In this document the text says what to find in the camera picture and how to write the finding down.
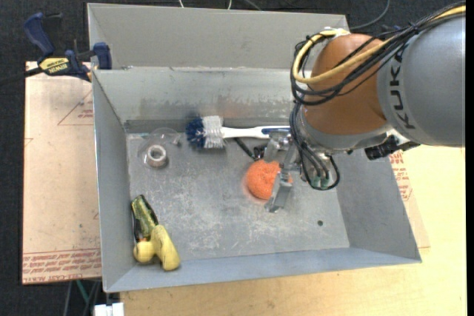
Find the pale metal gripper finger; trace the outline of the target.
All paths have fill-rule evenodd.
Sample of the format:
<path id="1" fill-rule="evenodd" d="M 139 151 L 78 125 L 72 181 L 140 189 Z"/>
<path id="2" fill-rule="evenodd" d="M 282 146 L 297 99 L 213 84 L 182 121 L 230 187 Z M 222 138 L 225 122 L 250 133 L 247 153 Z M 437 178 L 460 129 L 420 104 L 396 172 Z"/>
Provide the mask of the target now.
<path id="1" fill-rule="evenodd" d="M 277 212 L 285 207 L 290 191 L 293 188 L 291 174 L 285 170 L 278 172 L 273 184 L 270 199 L 264 205 L 268 212 Z"/>
<path id="2" fill-rule="evenodd" d="M 275 139 L 270 139 L 264 150 L 264 161 L 271 163 L 276 159 L 276 154 L 278 152 L 278 141 Z"/>

